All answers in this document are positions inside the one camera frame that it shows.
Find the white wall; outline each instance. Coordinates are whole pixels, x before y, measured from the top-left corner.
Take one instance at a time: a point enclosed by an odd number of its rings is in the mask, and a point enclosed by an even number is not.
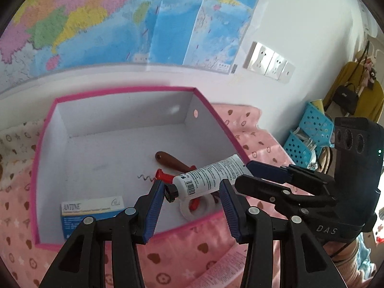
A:
[[[259,13],[257,7],[254,23],[260,20]],[[252,41],[267,45],[296,66],[290,83],[280,84],[241,68]],[[263,111],[259,126],[284,142],[302,116],[305,102],[325,96],[362,41],[356,0],[269,0],[260,28],[251,27],[246,33],[235,75],[169,67],[152,67],[143,74],[138,71],[143,67],[128,65],[62,72],[3,95],[0,129],[43,117],[53,97],[69,92],[106,85],[168,84],[196,86],[211,102],[256,106]]]

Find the yellow jacket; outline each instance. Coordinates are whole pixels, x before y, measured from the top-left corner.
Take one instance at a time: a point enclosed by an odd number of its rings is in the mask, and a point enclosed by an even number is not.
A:
[[[328,91],[324,98],[324,105],[329,106],[332,102],[333,94],[340,85],[344,85],[352,72],[356,68],[356,62],[348,62],[340,71],[331,89]],[[353,83],[355,88],[358,89],[360,86],[361,75],[363,72],[363,65],[360,64],[350,79],[350,83]],[[353,85],[349,85],[348,89],[354,90]],[[381,116],[381,112],[384,106],[384,92],[380,83],[375,81],[373,84],[373,90],[365,88],[358,101],[354,117],[365,117],[374,122],[378,122]]]

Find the black tube cap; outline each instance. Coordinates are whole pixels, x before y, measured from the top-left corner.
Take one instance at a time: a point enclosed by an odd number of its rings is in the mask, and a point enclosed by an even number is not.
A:
[[[174,202],[179,197],[179,192],[174,184],[165,184],[165,196],[168,202]]]

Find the pink bedsheet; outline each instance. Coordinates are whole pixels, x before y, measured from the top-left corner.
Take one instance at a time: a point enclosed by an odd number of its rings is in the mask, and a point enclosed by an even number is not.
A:
[[[223,121],[248,154],[257,161],[276,166],[292,163],[278,142],[257,127],[261,111],[249,106],[214,105]],[[12,151],[13,159],[3,161],[0,190],[0,253],[1,258],[21,288],[38,287],[56,253],[35,248],[30,227],[30,170],[32,159],[25,150],[34,150],[39,131],[33,135],[25,123],[6,134],[0,132],[0,149]],[[305,193],[289,186],[296,193]],[[251,200],[252,205],[270,215],[282,217],[273,205]],[[146,246],[138,246],[141,269],[147,288],[182,288],[189,285],[216,263],[234,244],[224,215],[184,232],[153,238]],[[275,248],[275,280],[278,287],[280,258]],[[111,253],[106,254],[106,284],[113,286]],[[239,280],[231,287],[237,287]]]

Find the wooden handle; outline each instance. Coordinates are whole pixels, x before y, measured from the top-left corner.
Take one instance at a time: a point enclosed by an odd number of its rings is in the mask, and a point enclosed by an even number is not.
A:
[[[182,173],[191,171],[190,167],[183,164],[180,160],[177,160],[175,157],[166,152],[157,152],[155,154],[155,158],[159,164],[167,168],[171,168]]]

